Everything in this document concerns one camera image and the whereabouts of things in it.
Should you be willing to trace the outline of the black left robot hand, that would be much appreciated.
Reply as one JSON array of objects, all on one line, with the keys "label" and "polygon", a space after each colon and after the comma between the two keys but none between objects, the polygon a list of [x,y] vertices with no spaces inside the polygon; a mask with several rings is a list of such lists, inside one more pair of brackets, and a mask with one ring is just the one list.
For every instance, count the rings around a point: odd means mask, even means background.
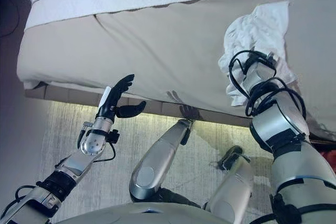
[{"label": "black left robot hand", "polygon": [[98,106],[96,118],[104,117],[114,121],[118,118],[132,118],[143,112],[146,102],[142,101],[138,105],[117,106],[123,93],[132,86],[134,74],[129,74],[118,81],[114,87],[107,86]]}]

